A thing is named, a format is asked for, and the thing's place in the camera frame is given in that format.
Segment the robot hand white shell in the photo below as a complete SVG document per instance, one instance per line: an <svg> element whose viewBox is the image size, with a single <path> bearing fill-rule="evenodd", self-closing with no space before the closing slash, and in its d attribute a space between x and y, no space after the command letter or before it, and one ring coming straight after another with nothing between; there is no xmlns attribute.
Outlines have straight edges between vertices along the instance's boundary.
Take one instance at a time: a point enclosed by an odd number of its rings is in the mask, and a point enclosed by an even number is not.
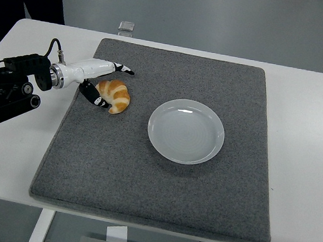
<svg viewBox="0 0 323 242"><path fill-rule="evenodd" d="M93 105L109 107L98 92L97 88L90 82L91 79L106 76L115 71L121 71L134 75L134 72L118 63L103 59L88 59L73 64L57 63L50 68L51 82L53 88L66 88L71 83L79 83L79 91Z"/></svg>

